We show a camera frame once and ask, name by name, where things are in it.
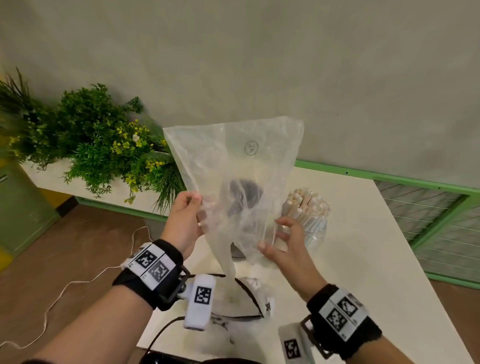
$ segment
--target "green plant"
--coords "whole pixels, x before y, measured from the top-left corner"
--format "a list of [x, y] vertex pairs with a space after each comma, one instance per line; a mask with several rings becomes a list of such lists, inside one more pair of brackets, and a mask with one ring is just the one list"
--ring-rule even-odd
[[162, 212], [185, 189], [161, 128], [150, 119], [141, 123], [130, 117], [143, 111], [138, 97], [115, 105], [107, 87], [97, 84], [65, 91], [50, 107], [31, 98], [19, 72], [18, 77], [18, 84], [10, 76], [0, 82], [0, 109], [21, 115], [10, 128], [10, 150], [20, 162], [30, 160], [45, 169], [69, 158], [66, 182], [82, 178], [100, 197], [111, 191], [114, 178], [121, 178], [130, 187], [126, 202], [132, 203], [138, 191], [153, 190]]

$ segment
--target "wrist strap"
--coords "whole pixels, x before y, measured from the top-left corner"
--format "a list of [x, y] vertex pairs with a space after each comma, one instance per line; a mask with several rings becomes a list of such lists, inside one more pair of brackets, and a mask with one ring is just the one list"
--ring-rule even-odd
[[113, 285], [122, 284], [153, 309], [166, 311], [175, 303], [190, 275], [182, 264], [181, 253], [165, 240], [145, 243], [121, 264], [123, 271]]
[[351, 293], [328, 284], [307, 303], [312, 313], [314, 338], [321, 347], [347, 360], [360, 346], [378, 340], [382, 331]]

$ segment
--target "gray wall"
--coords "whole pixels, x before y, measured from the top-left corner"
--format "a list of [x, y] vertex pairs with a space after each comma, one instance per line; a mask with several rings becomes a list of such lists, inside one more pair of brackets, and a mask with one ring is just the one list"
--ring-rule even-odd
[[163, 126], [288, 115], [299, 158], [480, 187], [480, 1], [7, 0], [36, 95], [105, 83]]

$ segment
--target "white cable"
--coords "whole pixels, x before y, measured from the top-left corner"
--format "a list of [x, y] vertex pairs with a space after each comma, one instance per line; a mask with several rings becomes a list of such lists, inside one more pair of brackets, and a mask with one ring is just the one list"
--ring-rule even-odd
[[[150, 229], [148, 228], [148, 226], [142, 226], [141, 228], [138, 228], [137, 230], [135, 230], [132, 234], [132, 248], [130, 249], [130, 255], [133, 254], [133, 246], [135, 245], [135, 233], [140, 230], [140, 229], [143, 229], [143, 228], [147, 228], [148, 230], [148, 238], [150, 239], [150, 241], [152, 241], [152, 237], [150, 236]], [[39, 338], [42, 337], [43, 334], [45, 334], [45, 331], [47, 330], [47, 322], [48, 322], [48, 317], [47, 317], [47, 313], [50, 311], [50, 309], [55, 306], [55, 304], [58, 302], [58, 300], [60, 299], [60, 297], [63, 295], [63, 293], [65, 292], [65, 290], [67, 289], [67, 287], [73, 283], [90, 283], [90, 282], [93, 282], [94, 280], [96, 280], [98, 277], [100, 277], [107, 269], [116, 269], [116, 268], [120, 268], [120, 266], [116, 266], [116, 267], [106, 267], [104, 270], [102, 270], [99, 274], [97, 274], [97, 276], [95, 278], [93, 278], [92, 280], [73, 280], [71, 281], [70, 283], [68, 283], [64, 288], [63, 290], [60, 292], [60, 295], [58, 296], [58, 298], [55, 300], [54, 303], [52, 303], [50, 305], [49, 308], [47, 308], [47, 310], [45, 311], [45, 313], [43, 314], [43, 331], [42, 333], [35, 339], [33, 340], [31, 343], [25, 345], [25, 346], [20, 346], [18, 345], [15, 341], [4, 341], [2, 344], [0, 344], [0, 348], [3, 346], [3, 345], [6, 345], [6, 344], [10, 344], [11, 346], [13, 346], [14, 348], [16, 349], [25, 349], [27, 347], [29, 347], [30, 345], [32, 345], [35, 341], [37, 341]]]

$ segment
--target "planter box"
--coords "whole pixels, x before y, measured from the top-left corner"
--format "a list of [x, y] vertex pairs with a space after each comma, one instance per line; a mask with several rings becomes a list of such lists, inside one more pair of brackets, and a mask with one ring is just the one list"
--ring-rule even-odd
[[154, 208], [155, 201], [158, 198], [158, 194], [154, 191], [136, 193], [135, 201], [131, 205], [128, 202], [124, 202], [130, 196], [130, 189], [121, 179], [113, 180], [111, 183], [112, 191], [109, 194], [102, 195], [101, 198], [96, 198], [93, 193], [89, 192], [81, 178], [76, 178], [72, 182], [66, 183], [63, 175], [69, 170], [70, 164], [68, 159], [62, 159], [50, 164], [46, 170], [38, 170], [36, 164], [25, 162], [22, 164], [22, 168], [37, 187], [71, 194], [79, 197], [79, 202], [86, 205], [104, 207], [146, 218], [164, 219], [162, 217], [168, 216], [169, 208], [162, 214]]

